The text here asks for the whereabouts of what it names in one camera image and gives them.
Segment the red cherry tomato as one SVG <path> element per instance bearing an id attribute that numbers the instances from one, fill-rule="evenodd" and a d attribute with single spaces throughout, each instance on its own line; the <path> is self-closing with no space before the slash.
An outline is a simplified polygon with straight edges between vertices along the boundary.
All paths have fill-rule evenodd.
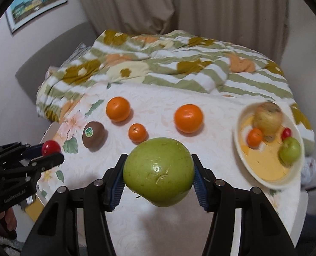
<path id="1" fill-rule="evenodd" d="M 281 139 L 284 141 L 285 139 L 292 137 L 292 131 L 290 128 L 285 128 L 281 133 Z"/>
<path id="2" fill-rule="evenodd" d="M 48 140 L 42 145 L 42 156 L 61 152 L 61 146 L 55 140 Z"/>

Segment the green apple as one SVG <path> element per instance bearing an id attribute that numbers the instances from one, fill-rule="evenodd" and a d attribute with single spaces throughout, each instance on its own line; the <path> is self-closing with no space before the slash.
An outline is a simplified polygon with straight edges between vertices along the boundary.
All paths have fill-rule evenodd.
<path id="1" fill-rule="evenodd" d="M 301 146 L 297 139 L 288 137 L 283 140 L 278 151 L 278 157 L 282 165 L 291 167 L 301 156 Z"/>
<path id="2" fill-rule="evenodd" d="M 189 150 L 171 138 L 154 138 L 137 145 L 124 168 L 125 185 L 157 207 L 170 207 L 189 193 L 194 180 Z"/>

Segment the brown kiwi with sticker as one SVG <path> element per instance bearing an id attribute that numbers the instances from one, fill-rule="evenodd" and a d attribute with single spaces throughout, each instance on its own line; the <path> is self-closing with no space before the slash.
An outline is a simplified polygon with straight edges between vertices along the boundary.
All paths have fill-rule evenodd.
<path id="1" fill-rule="evenodd" d="M 83 129 L 82 142 L 86 148 L 94 149 L 99 147 L 104 138 L 105 127 L 100 122 L 88 122 Z"/>

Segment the small mandarin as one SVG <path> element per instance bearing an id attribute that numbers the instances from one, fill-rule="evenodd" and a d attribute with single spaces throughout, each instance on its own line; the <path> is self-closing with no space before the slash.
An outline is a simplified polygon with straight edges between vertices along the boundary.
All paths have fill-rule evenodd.
<path id="1" fill-rule="evenodd" d="M 134 143 L 141 143 L 147 139 L 147 130 L 142 124 L 132 124 L 128 129 L 128 137 Z"/>

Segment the large orange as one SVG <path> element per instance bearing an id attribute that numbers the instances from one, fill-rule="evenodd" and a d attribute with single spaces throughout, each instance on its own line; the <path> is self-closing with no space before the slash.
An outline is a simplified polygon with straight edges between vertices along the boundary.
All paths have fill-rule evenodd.
<path id="1" fill-rule="evenodd" d="M 130 116 L 130 113 L 130 103 L 121 96 L 110 99 L 106 105 L 106 115 L 114 122 L 126 120 Z"/>
<path id="2" fill-rule="evenodd" d="M 174 114 L 175 127 L 185 133 L 193 134 L 197 132 L 204 122 L 202 110 L 194 104 L 180 106 Z"/>

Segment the small mandarin edge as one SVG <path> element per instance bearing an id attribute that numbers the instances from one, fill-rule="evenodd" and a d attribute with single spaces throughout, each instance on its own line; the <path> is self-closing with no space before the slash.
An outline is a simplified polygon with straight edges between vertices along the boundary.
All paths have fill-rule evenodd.
<path id="1" fill-rule="evenodd" d="M 251 148 L 258 148 L 263 141 L 263 133 L 259 128 L 250 130 L 246 137 L 246 143 Z"/>

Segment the yellow-red apple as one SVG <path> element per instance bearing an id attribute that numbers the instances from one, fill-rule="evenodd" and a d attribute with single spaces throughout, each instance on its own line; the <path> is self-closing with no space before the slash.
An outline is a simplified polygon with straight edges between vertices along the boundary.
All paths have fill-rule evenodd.
<path id="1" fill-rule="evenodd" d="M 253 127 L 261 130 L 266 138 L 274 138 L 283 122 L 283 112 L 273 102 L 261 103 L 255 110 Z"/>

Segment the white floral tablecloth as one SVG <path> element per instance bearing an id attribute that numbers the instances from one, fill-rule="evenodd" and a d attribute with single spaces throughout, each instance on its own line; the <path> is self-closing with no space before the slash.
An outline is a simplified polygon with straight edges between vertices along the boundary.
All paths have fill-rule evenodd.
<path id="1" fill-rule="evenodd" d="M 212 216 L 199 205 L 187 172 L 191 155 L 234 187 L 249 176 L 234 150 L 233 127 L 247 99 L 137 83 L 97 83 L 64 117 L 54 139 L 64 163 L 38 188 L 85 187 L 137 151 L 120 204 L 108 214 L 118 255 L 200 255 Z"/>

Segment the cream plate with duck print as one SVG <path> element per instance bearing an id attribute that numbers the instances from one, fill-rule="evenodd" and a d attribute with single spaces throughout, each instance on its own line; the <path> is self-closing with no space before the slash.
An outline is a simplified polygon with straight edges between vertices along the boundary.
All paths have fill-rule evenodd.
<path id="1" fill-rule="evenodd" d="M 267 188 L 283 190 L 300 182 L 305 149 L 290 109 L 282 102 L 277 105 L 283 112 L 283 121 L 273 142 L 263 141 L 258 148 L 250 148 L 246 143 L 246 138 L 252 130 L 253 115 L 259 106 L 258 102 L 245 106 L 239 113 L 233 128 L 233 141 L 243 166 L 254 179 Z M 279 159 L 281 133 L 285 128 L 291 129 L 292 136 L 300 144 L 300 157 L 290 167 L 284 166 Z"/>

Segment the green striped floral duvet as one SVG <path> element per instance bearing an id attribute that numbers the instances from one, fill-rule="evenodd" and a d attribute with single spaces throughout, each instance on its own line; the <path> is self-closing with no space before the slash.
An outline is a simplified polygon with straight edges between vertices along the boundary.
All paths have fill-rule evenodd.
<path id="1" fill-rule="evenodd" d="M 280 66 L 265 55 L 229 42 L 182 30 L 165 35 L 128 35 L 107 29 L 90 47 L 81 46 L 36 95 L 37 113 L 61 121 L 98 82 L 136 82 L 233 98 L 262 98 L 290 106 L 307 155 L 315 134 L 294 100 Z"/>

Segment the grey headboard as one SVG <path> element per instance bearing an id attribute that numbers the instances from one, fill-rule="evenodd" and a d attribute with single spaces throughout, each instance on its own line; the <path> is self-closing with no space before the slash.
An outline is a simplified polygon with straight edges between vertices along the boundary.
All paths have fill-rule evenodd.
<path id="1" fill-rule="evenodd" d="M 58 67 L 81 43 L 92 45 L 97 35 L 89 22 L 62 33 L 32 55 L 16 72 L 16 79 L 33 104 L 48 67 Z"/>

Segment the beige curtain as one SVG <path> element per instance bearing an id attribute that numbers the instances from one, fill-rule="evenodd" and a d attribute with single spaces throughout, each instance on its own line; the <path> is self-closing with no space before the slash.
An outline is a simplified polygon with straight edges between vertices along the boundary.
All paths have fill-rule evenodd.
<path id="1" fill-rule="evenodd" d="M 93 27 L 130 34 L 176 29 L 258 51 L 280 62 L 288 0 L 80 0 Z"/>

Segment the framed building picture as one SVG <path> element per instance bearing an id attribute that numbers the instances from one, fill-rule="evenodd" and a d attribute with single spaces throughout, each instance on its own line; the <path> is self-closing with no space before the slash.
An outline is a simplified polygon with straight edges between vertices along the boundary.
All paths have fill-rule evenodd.
<path id="1" fill-rule="evenodd" d="M 68 0 L 14 0 L 6 10 L 11 33 L 47 11 L 67 3 Z"/>

